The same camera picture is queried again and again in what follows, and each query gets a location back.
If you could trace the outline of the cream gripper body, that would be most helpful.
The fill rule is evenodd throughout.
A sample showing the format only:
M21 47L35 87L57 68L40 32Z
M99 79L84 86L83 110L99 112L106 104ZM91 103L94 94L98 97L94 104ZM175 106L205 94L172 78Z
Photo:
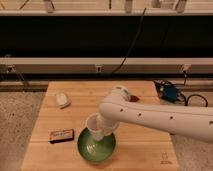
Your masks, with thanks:
M97 117L97 126L103 131L103 134L105 136L109 136L118 128L119 123L116 121L111 121L99 115Z

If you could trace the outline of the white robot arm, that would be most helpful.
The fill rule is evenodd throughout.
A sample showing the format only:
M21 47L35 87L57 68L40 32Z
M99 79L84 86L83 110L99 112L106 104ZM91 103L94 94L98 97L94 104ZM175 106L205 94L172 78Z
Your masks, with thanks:
M125 86L114 86L99 105L98 126L113 132L125 122L213 143L213 107L141 104L130 98Z

